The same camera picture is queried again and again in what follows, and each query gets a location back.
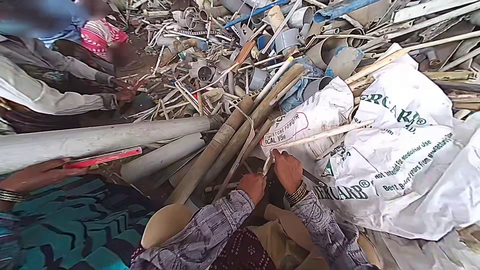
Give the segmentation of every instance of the patterned sleeve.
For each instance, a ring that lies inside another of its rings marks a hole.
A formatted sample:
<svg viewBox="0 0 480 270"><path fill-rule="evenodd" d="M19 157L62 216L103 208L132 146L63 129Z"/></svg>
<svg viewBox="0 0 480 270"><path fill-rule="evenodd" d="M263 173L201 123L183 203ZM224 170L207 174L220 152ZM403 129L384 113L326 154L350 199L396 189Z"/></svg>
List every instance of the patterned sleeve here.
<svg viewBox="0 0 480 270"><path fill-rule="evenodd" d="M20 255L18 217L0 212L0 269L11 269Z"/></svg>
<svg viewBox="0 0 480 270"><path fill-rule="evenodd" d="M302 219L313 243L320 248L332 270L378 269L369 264L357 244L359 232L353 225L335 221L332 210L322 206L313 192L292 211Z"/></svg>
<svg viewBox="0 0 480 270"><path fill-rule="evenodd" d="M138 255L132 270L206 269L255 208L243 190L203 207L176 236Z"/></svg>

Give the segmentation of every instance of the beige cloth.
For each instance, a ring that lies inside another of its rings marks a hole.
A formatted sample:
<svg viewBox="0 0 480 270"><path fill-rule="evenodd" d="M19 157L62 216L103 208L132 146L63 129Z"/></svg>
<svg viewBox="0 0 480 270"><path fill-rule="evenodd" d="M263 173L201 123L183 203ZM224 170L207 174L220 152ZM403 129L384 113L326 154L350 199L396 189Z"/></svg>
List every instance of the beige cloth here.
<svg viewBox="0 0 480 270"><path fill-rule="evenodd" d="M249 227L279 270L327 270L327 261L310 238L301 219L291 211L268 205L264 217L269 223ZM382 265L370 241L360 234L358 243L371 264Z"/></svg>
<svg viewBox="0 0 480 270"><path fill-rule="evenodd" d="M144 248L163 244L183 230L193 214L190 208L183 204L171 204L163 207L148 221L140 243Z"/></svg>

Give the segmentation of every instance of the registered trademark symbol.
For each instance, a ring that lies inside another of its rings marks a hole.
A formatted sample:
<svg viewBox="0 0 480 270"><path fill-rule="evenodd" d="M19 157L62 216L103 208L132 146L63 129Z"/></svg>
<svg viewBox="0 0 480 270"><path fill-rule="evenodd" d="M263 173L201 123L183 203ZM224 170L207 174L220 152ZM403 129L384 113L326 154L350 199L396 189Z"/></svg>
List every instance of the registered trademark symbol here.
<svg viewBox="0 0 480 270"><path fill-rule="evenodd" d="M369 186L370 186L370 182L368 182L367 180L360 180L359 185L360 185L361 187L369 187Z"/></svg>

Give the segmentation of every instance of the teal patterned cloth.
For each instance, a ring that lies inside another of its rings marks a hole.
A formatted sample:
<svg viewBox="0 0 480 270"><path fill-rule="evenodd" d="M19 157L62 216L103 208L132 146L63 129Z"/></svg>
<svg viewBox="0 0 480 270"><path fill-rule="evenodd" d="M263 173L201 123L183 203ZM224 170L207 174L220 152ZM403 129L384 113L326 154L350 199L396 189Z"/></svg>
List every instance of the teal patterned cloth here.
<svg viewBox="0 0 480 270"><path fill-rule="evenodd" d="M69 178L0 213L0 269L128 269L154 213L132 188Z"/></svg>

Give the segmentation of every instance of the white sack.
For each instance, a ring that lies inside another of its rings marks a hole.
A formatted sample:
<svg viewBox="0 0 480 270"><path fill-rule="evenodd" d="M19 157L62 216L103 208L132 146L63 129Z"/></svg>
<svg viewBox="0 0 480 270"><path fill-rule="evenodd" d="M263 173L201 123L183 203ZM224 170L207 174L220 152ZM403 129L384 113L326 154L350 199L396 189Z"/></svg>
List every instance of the white sack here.
<svg viewBox="0 0 480 270"><path fill-rule="evenodd" d="M314 190L357 225L438 240L480 219L480 138L457 157L469 141L457 131L471 136L477 127L457 125L451 101L416 68L407 55L373 74L354 120L375 122L348 132L321 157L315 175L328 188Z"/></svg>
<svg viewBox="0 0 480 270"><path fill-rule="evenodd" d="M268 152L280 143L295 141L346 124L352 108L352 92L337 77L300 106L277 117L260 142L262 150L268 156ZM340 137L341 135L336 135L282 150L294 155L307 171L314 173L315 159Z"/></svg>

